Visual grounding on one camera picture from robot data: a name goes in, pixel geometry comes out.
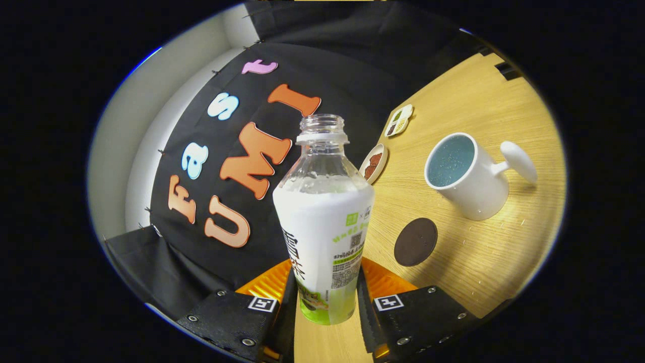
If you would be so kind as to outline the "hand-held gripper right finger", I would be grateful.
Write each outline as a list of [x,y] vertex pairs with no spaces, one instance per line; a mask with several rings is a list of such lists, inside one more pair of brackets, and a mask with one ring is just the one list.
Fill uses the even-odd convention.
[[362,338],[373,361],[419,360],[479,324],[440,287],[418,288],[369,258],[361,261],[357,296]]

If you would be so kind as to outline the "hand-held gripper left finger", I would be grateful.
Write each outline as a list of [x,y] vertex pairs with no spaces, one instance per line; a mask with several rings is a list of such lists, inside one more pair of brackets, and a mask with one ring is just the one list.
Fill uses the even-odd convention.
[[210,294],[177,323],[236,361],[293,362],[297,297],[285,260],[235,291]]

